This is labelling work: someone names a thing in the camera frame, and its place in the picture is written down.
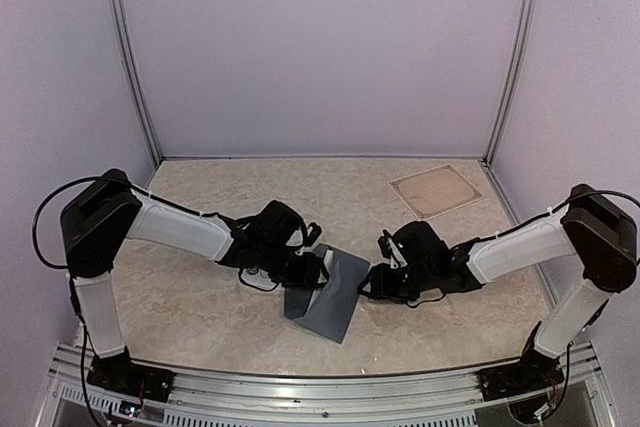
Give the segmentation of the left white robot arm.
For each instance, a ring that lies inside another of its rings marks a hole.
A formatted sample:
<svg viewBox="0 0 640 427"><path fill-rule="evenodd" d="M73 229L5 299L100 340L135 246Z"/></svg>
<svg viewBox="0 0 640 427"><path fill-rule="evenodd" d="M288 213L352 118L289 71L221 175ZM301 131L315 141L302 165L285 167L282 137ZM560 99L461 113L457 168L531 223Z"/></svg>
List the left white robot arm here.
<svg viewBox="0 0 640 427"><path fill-rule="evenodd" d="M277 287L315 291L330 278L324 260L311 252L322 229L286 204L273 200L259 213L233 219L203 213L161 198L131 183L126 173L110 169L100 176L73 180L51 192L36 208L31 228L34 252L39 246L39 220L47 205L63 192L82 191L60 212L60 227L72 305L84 342L102 360L102 377L121 392L140 381L119 322L112 285L114 261L125 240L155 243L194 254L244 272L266 273Z"/></svg>

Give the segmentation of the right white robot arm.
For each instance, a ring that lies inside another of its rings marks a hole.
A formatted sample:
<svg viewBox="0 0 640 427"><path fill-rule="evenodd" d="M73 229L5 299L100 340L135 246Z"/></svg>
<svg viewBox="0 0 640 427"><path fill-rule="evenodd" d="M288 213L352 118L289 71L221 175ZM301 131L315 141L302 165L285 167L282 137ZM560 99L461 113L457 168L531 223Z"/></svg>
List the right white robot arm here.
<svg viewBox="0 0 640 427"><path fill-rule="evenodd" d="M574 337L592 322L609 299L633 285L639 266L638 226L613 198L632 196L596 190L587 184L519 225L487 237L448 246L426 221L413 221L378 239L383 262L370 268L358 287L370 300L419 306L422 293L467 293L533 265L577 257L581 277L534 329L511 380L523 391L535 389Z"/></svg>

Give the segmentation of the right aluminium corner post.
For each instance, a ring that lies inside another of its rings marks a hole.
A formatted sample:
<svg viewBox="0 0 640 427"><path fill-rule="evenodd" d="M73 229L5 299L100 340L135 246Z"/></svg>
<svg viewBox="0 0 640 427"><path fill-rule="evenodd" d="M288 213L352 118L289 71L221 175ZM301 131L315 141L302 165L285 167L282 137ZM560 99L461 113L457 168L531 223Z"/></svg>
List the right aluminium corner post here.
<svg viewBox="0 0 640 427"><path fill-rule="evenodd" d="M492 125L489 141L483 156L483 161L488 169L491 169L496 162L499 148L506 132L526 55L527 42L535 12L535 3L536 0L521 0L520 2L506 77L499 96L498 110Z"/></svg>

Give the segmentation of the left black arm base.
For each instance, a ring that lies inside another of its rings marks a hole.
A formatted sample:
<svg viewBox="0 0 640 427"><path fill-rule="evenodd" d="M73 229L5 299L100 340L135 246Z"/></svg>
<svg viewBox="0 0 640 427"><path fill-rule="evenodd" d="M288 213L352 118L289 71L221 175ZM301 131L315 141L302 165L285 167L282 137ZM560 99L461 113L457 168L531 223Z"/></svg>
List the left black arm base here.
<svg viewBox="0 0 640 427"><path fill-rule="evenodd" d="M128 348L111 357L95 356L87 374L91 386L162 403L169 399L174 378L171 370L133 362Z"/></svg>

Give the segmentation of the white sticker sheet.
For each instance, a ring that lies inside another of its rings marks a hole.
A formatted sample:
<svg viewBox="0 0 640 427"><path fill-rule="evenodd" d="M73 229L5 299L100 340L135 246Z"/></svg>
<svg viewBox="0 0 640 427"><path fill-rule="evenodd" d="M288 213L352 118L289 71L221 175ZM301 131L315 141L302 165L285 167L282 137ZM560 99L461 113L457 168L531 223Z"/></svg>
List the white sticker sheet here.
<svg viewBox="0 0 640 427"><path fill-rule="evenodd" d="M247 275L249 269L241 270L238 276L238 279L241 285L248 287L250 289L257 290L259 292L265 292L265 293L272 292L280 287L280 284L272 281L269 275L265 271L260 270L258 268L250 268L250 269L259 270L258 276L249 277Z"/></svg>

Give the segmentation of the brown ornate certificate paper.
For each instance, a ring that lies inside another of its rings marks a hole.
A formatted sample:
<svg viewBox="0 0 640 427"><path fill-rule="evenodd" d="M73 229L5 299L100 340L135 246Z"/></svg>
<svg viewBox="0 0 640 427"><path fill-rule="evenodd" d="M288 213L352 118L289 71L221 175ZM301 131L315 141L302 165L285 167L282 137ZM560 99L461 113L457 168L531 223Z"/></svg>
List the brown ornate certificate paper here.
<svg viewBox="0 0 640 427"><path fill-rule="evenodd" d="M406 175L388 181L387 185L421 221L442 216L485 198L451 164Z"/></svg>

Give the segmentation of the aluminium front rail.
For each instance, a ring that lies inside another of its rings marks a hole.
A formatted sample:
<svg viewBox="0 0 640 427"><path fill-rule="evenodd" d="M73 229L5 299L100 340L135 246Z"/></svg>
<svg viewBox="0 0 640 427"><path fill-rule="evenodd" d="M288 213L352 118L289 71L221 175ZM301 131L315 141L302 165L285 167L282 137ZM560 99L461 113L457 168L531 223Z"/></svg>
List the aluminium front rail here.
<svg viewBox="0 0 640 427"><path fill-rule="evenodd" d="M162 400L81 384L91 356L60 345L35 426L613 426L588 344L560 361L567 380L488 397L481 366L407 375L284 377L171 367Z"/></svg>

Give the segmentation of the cream letter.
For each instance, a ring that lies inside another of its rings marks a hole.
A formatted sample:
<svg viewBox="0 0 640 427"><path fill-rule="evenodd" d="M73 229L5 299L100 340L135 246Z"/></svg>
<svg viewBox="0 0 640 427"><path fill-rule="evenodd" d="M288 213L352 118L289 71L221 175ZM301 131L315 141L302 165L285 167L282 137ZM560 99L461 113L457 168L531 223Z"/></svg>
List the cream letter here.
<svg viewBox="0 0 640 427"><path fill-rule="evenodd" d="M318 252L321 256L322 267L320 268L319 279L316 283L316 287L312 290L311 296L309 299L309 303L306 309L306 314L308 314L311 310L313 304L318 300L319 295L322 292L322 289L328 284L331 276L331 271L333 269L333 260L334 260L334 250L332 247L321 244L323 250Z"/></svg>

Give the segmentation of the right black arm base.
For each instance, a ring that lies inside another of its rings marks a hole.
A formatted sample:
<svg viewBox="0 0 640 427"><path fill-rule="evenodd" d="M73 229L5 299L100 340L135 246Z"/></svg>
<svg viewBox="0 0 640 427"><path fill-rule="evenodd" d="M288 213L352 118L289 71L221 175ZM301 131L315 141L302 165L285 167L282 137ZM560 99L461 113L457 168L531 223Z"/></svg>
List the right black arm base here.
<svg viewBox="0 0 640 427"><path fill-rule="evenodd" d="M513 397L565 381L559 357L547 357L534 349L534 340L540 325L541 322L538 322L530 333L516 362L478 371L477 377L484 401Z"/></svg>

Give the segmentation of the dark blue envelope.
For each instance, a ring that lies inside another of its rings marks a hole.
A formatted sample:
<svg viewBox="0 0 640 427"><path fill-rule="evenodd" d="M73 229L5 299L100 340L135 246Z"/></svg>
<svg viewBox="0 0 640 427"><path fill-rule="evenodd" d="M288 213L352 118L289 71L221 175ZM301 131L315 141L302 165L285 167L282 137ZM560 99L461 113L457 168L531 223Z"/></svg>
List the dark blue envelope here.
<svg viewBox="0 0 640 427"><path fill-rule="evenodd" d="M344 341L358 303L358 286L369 272L370 262L327 244L313 255L328 269L327 283L315 291L286 288L284 316L334 343Z"/></svg>

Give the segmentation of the aluminium corner post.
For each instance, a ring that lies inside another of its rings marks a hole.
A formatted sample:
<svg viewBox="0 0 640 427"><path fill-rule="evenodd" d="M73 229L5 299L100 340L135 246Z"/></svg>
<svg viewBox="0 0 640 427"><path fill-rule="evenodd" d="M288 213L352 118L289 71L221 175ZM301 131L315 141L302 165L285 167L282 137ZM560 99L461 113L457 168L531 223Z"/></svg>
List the aluminium corner post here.
<svg viewBox="0 0 640 427"><path fill-rule="evenodd" d="M159 167L164 160L164 156L143 92L139 69L129 33L124 0L109 0L109 4L122 67L132 97L134 110L140 123L149 156L152 159L153 165Z"/></svg>
<svg viewBox="0 0 640 427"><path fill-rule="evenodd" d="M536 0L521 0L520 2L506 77L499 96L498 110L492 125L489 141L483 156L483 161L488 169L491 169L496 162L499 148L506 132L526 55L527 42L535 12L535 3Z"/></svg>

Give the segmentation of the left aluminium corner post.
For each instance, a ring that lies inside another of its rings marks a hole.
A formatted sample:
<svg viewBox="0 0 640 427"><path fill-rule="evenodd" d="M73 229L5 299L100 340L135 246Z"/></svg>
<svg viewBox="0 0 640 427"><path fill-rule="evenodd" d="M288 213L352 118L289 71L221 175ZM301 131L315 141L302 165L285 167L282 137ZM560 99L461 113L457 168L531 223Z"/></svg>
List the left aluminium corner post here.
<svg viewBox="0 0 640 427"><path fill-rule="evenodd" d="M122 67L132 97L134 110L140 123L149 156L152 159L153 165L159 167L164 160L164 156L143 92L139 69L129 33L124 0L109 0L109 4Z"/></svg>

